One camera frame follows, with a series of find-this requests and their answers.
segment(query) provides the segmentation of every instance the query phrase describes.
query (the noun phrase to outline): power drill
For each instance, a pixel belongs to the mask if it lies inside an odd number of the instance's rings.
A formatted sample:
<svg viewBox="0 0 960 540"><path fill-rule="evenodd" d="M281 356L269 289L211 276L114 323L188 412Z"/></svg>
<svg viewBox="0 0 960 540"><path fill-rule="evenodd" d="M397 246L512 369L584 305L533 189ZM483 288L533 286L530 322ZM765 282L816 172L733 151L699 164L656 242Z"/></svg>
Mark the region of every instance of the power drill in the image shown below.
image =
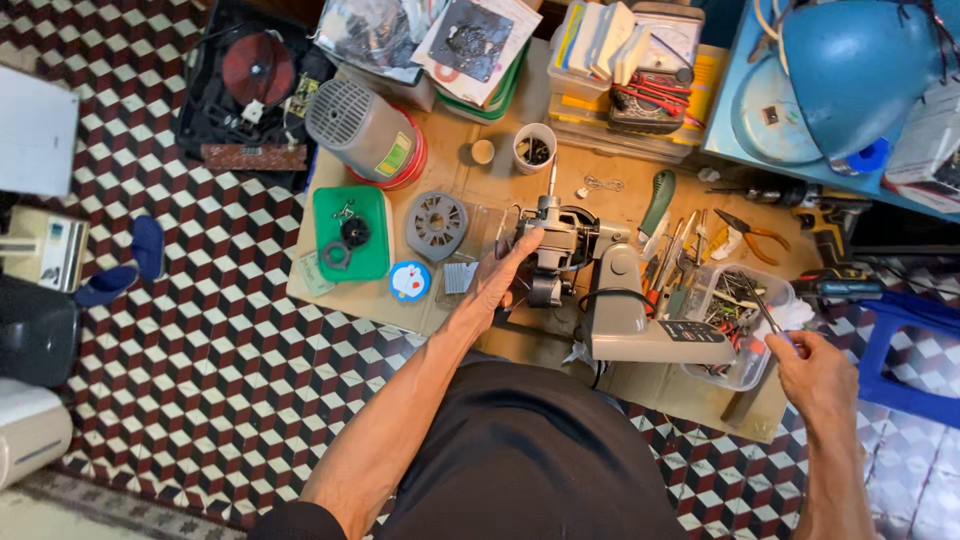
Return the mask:
<svg viewBox="0 0 960 540"><path fill-rule="evenodd" d="M800 219L801 229L813 233L824 267L804 272L790 283L797 296L816 298L821 307L824 299L879 299L883 296L883 283L853 264L850 246L856 221L870 208L871 202L829 188L809 201L812 206L796 206L792 211Z"/></svg>

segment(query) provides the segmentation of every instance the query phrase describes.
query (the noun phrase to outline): paper cup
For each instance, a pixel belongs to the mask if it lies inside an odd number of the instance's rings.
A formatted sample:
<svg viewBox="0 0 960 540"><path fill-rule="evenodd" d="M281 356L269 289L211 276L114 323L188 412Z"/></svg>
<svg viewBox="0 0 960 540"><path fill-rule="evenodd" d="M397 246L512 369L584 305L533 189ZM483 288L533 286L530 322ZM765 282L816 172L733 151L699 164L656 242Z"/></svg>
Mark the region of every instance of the paper cup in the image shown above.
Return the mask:
<svg viewBox="0 0 960 540"><path fill-rule="evenodd" d="M538 138L546 143L546 147L550 151L550 157L540 165L531 165L516 153L516 146L523 140L529 139L531 135L533 138ZM527 124L520 128L520 131L516 132L514 147L511 152L514 154L514 168L516 168L520 174L534 174L550 166L550 161L552 161L554 155L557 154L557 136L553 134L553 130L543 124Z"/></svg>
<svg viewBox="0 0 960 540"><path fill-rule="evenodd" d="M470 155L478 165L486 165L493 161L493 143L485 138L474 142L470 147Z"/></svg>

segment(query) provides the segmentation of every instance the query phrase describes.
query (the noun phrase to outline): checkered tile floor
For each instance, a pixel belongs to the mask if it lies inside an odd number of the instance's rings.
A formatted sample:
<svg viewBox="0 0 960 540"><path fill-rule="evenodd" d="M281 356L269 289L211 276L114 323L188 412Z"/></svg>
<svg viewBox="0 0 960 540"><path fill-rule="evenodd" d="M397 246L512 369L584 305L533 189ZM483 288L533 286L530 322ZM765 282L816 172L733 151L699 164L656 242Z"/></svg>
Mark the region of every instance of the checkered tile floor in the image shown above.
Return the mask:
<svg viewBox="0 0 960 540"><path fill-rule="evenodd" d="M84 272L130 262L136 215L166 231L167 277L84 314L76 375L63 389L77 429L61 467L245 528L298 495L326 445L421 339L288 299L303 196L180 159L171 120L182 55L204 19L187 0L6 0L0 47L38 57L41 76L83 97L73 194L34 202L90 220ZM834 327L853 355L869 334L869 314L855 315ZM910 352L893 372L955 391L953 345L904 335L910 344L898 351ZM948 360L939 379L912 353L928 356L930 338ZM758 445L624 406L691 538L790 536L807 470L792 407L774 443ZM869 404L859 420L889 537L911 528L950 537L944 520L960 502L946 464L960 437Z"/></svg>

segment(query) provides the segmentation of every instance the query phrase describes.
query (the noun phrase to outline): white appliance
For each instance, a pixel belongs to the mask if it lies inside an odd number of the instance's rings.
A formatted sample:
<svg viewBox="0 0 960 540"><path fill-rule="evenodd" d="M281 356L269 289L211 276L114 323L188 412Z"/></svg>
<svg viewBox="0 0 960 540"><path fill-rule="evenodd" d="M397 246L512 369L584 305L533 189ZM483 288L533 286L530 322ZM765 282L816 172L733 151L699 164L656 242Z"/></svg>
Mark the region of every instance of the white appliance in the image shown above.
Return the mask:
<svg viewBox="0 0 960 540"><path fill-rule="evenodd" d="M66 454L72 435L57 394L0 378L0 489Z"/></svg>
<svg viewBox="0 0 960 540"><path fill-rule="evenodd" d="M0 189L70 192L80 98L0 64Z"/></svg>

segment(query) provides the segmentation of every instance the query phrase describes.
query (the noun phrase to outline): doraemon sticker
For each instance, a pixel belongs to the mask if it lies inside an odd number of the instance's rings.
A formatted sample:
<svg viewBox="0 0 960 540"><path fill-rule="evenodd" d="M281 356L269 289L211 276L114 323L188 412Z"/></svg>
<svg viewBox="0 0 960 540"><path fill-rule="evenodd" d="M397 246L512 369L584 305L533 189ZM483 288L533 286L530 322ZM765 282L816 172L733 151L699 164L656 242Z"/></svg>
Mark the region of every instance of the doraemon sticker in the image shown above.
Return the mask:
<svg viewBox="0 0 960 540"><path fill-rule="evenodd" d="M404 260L390 269L390 292L401 302L416 302L430 288L430 272L415 260Z"/></svg>

